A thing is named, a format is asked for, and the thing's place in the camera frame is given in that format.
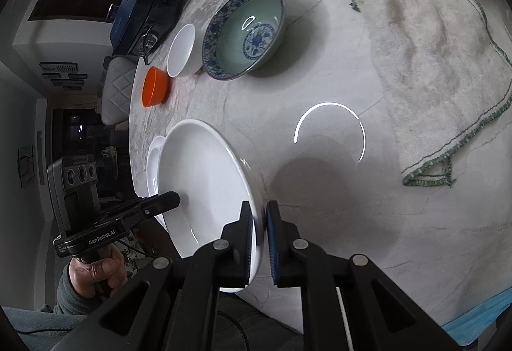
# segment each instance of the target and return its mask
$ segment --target table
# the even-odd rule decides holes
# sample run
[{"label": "table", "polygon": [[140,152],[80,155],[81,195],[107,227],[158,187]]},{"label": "table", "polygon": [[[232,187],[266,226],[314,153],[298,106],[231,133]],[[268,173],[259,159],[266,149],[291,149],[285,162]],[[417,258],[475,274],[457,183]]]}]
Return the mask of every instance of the table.
[{"label": "table", "polygon": [[[206,29],[225,0],[190,0],[174,31],[150,57],[165,69],[186,23]],[[491,33],[509,55],[501,0],[480,0]],[[139,63],[130,108],[135,191],[147,196],[148,147],[185,118],[217,128],[249,164],[266,200],[300,235],[341,257],[364,253],[443,324],[512,285],[512,116],[509,111],[452,157],[449,187],[404,187],[363,15],[351,0],[286,0],[283,45],[261,69],[229,82],[177,79],[168,101],[144,109]],[[306,111],[324,102],[342,104]],[[272,285],[268,259],[240,293],[301,331],[300,292]]]}]

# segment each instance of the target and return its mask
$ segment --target human hand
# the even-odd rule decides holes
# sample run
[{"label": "human hand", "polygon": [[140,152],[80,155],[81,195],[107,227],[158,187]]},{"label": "human hand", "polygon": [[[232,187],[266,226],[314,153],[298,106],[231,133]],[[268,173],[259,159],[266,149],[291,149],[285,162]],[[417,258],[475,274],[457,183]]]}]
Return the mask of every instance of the human hand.
[{"label": "human hand", "polygon": [[73,258],[69,263],[68,272],[73,289],[84,298],[92,298],[96,295],[94,283],[102,280],[108,281],[112,287],[113,295],[128,281],[128,274],[124,269],[124,257],[113,245],[108,246],[110,257],[94,263],[84,263],[80,259]]}]

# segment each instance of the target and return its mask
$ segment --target blue and white porcelain bowl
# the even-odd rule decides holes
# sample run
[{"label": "blue and white porcelain bowl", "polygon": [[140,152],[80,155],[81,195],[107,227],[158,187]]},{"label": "blue and white porcelain bowl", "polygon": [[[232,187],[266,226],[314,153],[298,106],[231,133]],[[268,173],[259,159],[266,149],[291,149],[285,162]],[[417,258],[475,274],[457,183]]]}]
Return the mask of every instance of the blue and white porcelain bowl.
[{"label": "blue and white porcelain bowl", "polygon": [[284,0],[227,0],[204,35],[208,74],[226,81],[265,63],[283,40],[284,16]]}]

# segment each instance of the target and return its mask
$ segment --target white bowl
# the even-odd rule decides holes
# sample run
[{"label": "white bowl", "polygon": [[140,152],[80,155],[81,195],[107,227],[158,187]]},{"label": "white bowl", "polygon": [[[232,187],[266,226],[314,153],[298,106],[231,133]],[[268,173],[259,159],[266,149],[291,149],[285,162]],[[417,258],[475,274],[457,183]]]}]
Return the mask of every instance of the white bowl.
[{"label": "white bowl", "polygon": [[250,283],[262,258],[264,215],[261,193],[248,172],[213,127],[203,121],[183,120],[165,138],[158,167],[158,191],[175,191],[181,197],[180,206],[163,216],[183,258],[220,238],[224,225],[240,218],[242,201],[249,201],[254,218]]},{"label": "white bowl", "polygon": [[[158,163],[165,137],[156,136],[148,149],[148,158],[146,160],[146,182],[148,184],[149,196],[158,193]],[[157,221],[167,230],[162,214],[155,216]]]},{"label": "white bowl", "polygon": [[176,34],[167,55],[167,74],[171,78],[193,75],[201,68],[203,37],[193,24],[184,25]]}]

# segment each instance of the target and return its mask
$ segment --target dark blue appliance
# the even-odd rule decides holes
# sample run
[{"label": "dark blue appliance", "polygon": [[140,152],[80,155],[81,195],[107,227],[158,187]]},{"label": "dark blue appliance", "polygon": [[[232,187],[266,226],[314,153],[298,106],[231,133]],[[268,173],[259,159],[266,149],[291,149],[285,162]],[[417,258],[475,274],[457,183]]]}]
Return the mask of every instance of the dark blue appliance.
[{"label": "dark blue appliance", "polygon": [[147,57],[176,26],[183,0],[123,0],[111,5],[107,19],[113,20],[110,32],[114,56]]}]

